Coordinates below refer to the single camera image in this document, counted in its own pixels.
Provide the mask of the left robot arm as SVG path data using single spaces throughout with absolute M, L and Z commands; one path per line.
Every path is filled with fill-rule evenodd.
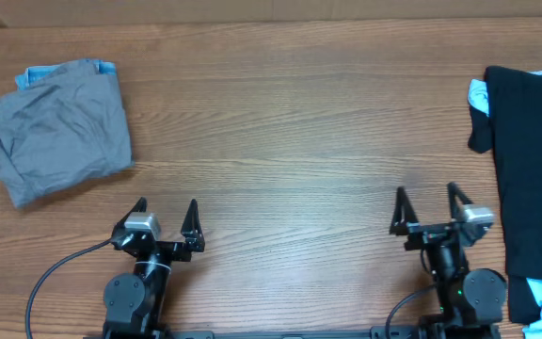
M 104 289 L 104 338 L 171 338 L 161 322 L 171 264 L 189 262 L 205 249 L 198 203 L 193 200 L 181 227 L 182 241 L 160 239 L 156 214 L 140 198 L 115 226 L 110 243 L 135 258 L 134 270 L 112 278 Z

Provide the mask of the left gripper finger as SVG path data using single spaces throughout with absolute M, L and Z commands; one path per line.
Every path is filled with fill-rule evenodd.
M 199 207 L 198 202 L 195 199 L 192 199 L 189 204 L 183 220 L 181 235 L 190 245 L 204 244 L 204 235 L 199 221 Z
M 117 222 L 117 224 L 115 225 L 115 229 L 117 230 L 117 229 L 123 228 L 125 221 L 128 219 L 128 217 L 132 213 L 134 213 L 134 212 L 138 212 L 138 213 L 146 212 L 147 211 L 147 206 L 148 206 L 147 199 L 145 197 L 140 197 L 138 199 L 138 201 L 135 203 L 135 205 L 129 210 L 129 212 Z

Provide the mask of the black shorts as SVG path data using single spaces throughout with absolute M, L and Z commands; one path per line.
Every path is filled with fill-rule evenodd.
M 489 66 L 485 84 L 469 146 L 493 152 L 508 275 L 542 280 L 542 74 Z

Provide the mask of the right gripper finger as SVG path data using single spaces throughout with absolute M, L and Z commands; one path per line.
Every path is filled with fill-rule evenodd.
M 457 183 L 450 182 L 447 185 L 451 219 L 464 221 L 463 207 L 472 204 L 472 200 L 459 188 Z
M 409 234 L 419 226 L 419 221 L 403 186 L 396 190 L 395 206 L 389 228 L 390 234 Z

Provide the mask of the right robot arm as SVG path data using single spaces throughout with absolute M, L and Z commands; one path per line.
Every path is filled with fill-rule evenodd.
M 408 302 L 437 293 L 439 313 L 423 315 L 408 332 L 412 338 L 499 338 L 498 323 L 506 297 L 504 276 L 489 268 L 470 269 L 465 249 L 483 238 L 494 223 L 490 208 L 474 203 L 455 183 L 447 185 L 450 220 L 423 225 L 406 189 L 398 187 L 389 233 L 404 236 L 404 248 L 420 254 L 432 284 L 395 305 L 384 325 L 384 336 L 396 330 L 392 319 Z

